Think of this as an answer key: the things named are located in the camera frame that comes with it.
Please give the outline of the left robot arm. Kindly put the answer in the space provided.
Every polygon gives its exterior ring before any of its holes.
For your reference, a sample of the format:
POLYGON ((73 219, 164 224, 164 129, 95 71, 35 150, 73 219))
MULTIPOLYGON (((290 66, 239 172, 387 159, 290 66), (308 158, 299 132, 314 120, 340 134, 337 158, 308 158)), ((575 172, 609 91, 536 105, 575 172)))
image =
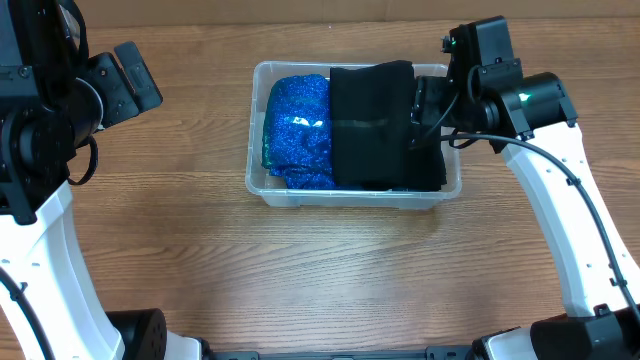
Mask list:
POLYGON ((72 1, 1 0, 1 307, 28 359, 207 359, 156 308, 106 311, 79 247, 68 164, 161 105, 137 46, 91 55, 72 1))

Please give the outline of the blue sequin garment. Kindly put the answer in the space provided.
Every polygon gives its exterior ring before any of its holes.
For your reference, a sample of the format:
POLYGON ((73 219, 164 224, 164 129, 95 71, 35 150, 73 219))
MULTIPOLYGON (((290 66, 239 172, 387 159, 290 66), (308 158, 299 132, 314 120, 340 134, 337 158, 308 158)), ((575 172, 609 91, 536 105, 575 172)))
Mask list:
POLYGON ((329 81, 296 75, 274 83, 262 135, 262 166, 289 189, 331 190, 329 81))

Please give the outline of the black garment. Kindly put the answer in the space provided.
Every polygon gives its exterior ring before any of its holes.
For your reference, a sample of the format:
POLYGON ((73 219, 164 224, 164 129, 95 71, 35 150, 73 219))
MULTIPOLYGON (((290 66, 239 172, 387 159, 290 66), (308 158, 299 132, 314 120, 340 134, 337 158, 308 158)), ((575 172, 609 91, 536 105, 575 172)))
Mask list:
POLYGON ((409 61, 330 70, 332 167, 338 186, 386 190, 404 182, 415 90, 409 61))
POLYGON ((402 187, 438 192, 446 183, 446 166, 439 141, 405 152, 402 187))

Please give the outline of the black garment top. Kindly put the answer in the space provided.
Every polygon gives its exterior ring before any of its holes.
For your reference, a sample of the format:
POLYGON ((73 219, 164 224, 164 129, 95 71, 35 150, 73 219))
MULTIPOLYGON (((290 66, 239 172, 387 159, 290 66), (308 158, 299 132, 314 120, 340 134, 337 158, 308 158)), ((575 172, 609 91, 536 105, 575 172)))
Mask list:
POLYGON ((415 90, 409 61, 330 70, 332 167, 338 186, 386 190, 404 182, 415 90))

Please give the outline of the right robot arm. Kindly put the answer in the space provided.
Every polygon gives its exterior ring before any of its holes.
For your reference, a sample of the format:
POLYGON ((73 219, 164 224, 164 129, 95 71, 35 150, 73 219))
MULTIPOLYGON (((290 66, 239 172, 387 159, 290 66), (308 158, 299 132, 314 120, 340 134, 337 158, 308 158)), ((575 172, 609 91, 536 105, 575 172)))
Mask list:
POLYGON ((501 16, 442 40, 446 81, 421 79, 414 146, 490 143, 523 188, 553 257, 564 313, 475 340, 471 359, 635 359, 639 267, 592 176, 562 81, 525 76, 501 16))

